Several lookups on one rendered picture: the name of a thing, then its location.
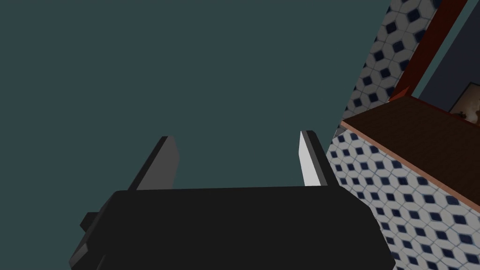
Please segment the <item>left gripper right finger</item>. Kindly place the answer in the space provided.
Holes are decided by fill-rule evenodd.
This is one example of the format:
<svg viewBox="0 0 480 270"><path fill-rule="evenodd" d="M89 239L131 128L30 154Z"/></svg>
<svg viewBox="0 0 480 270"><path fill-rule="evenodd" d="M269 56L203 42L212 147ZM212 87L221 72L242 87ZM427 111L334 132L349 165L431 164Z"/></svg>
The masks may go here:
<svg viewBox="0 0 480 270"><path fill-rule="evenodd" d="M300 132L298 155L305 186L326 186L327 178L323 173L326 159L316 133L312 130Z"/></svg>

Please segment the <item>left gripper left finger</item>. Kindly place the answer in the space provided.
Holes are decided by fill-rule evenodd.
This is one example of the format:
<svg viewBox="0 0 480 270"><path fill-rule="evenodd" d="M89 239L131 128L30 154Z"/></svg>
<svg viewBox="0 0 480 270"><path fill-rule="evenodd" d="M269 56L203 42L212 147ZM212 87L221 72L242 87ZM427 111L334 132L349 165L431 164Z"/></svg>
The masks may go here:
<svg viewBox="0 0 480 270"><path fill-rule="evenodd" d="M128 191L172 189L179 160L180 156L174 137L161 137Z"/></svg>

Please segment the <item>framed picture on wall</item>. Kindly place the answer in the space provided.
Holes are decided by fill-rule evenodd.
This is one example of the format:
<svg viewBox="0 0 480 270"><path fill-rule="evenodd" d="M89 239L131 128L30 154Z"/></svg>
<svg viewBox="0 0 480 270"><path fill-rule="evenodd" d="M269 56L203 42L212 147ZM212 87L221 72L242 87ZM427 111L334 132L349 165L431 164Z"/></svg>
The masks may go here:
<svg viewBox="0 0 480 270"><path fill-rule="evenodd" d="M480 84L469 82L449 113L480 126Z"/></svg>

